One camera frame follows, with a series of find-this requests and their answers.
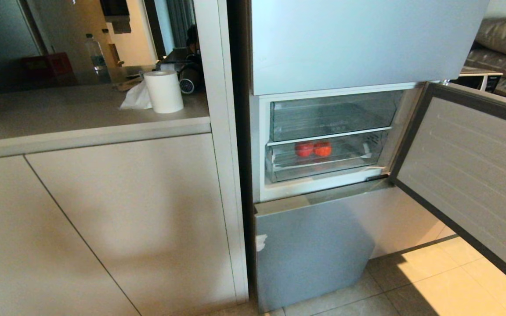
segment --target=peeling sticker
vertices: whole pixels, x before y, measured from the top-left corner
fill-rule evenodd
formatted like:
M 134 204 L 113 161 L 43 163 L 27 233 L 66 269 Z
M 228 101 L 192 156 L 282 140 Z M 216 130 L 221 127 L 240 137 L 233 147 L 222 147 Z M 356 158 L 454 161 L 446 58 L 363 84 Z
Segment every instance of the peeling sticker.
M 266 234 L 255 236 L 255 245 L 257 246 L 257 252 L 260 252 L 265 248 Z

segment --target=refrigerator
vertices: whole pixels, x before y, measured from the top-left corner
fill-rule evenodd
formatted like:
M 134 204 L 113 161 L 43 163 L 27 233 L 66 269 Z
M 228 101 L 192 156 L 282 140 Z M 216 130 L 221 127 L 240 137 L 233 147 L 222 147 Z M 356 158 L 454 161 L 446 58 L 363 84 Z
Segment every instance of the refrigerator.
M 448 84 L 487 5 L 228 3 L 261 312 L 356 283 L 400 192 L 506 274 L 506 98 Z

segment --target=open freezer door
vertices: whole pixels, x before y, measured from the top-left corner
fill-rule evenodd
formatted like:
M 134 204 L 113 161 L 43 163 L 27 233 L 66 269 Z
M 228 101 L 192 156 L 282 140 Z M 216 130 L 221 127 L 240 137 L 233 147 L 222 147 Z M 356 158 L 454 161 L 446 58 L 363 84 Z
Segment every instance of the open freezer door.
M 506 274 L 506 98 L 428 84 L 390 178 Z

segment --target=paper towel roll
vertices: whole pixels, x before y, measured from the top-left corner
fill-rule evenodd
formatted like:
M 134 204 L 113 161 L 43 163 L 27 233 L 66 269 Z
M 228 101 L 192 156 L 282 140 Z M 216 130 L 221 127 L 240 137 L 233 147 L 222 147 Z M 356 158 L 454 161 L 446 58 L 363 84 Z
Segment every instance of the paper towel roll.
M 183 97 L 176 72 L 147 72 L 144 81 L 154 112 L 173 113 L 183 109 Z

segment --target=red box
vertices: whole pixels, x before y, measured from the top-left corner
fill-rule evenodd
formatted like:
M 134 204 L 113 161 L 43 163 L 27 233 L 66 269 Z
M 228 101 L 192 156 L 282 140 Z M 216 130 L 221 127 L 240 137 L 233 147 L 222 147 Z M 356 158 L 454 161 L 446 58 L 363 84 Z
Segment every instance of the red box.
M 33 79 L 48 79 L 73 72 L 66 53 L 21 58 L 26 74 Z

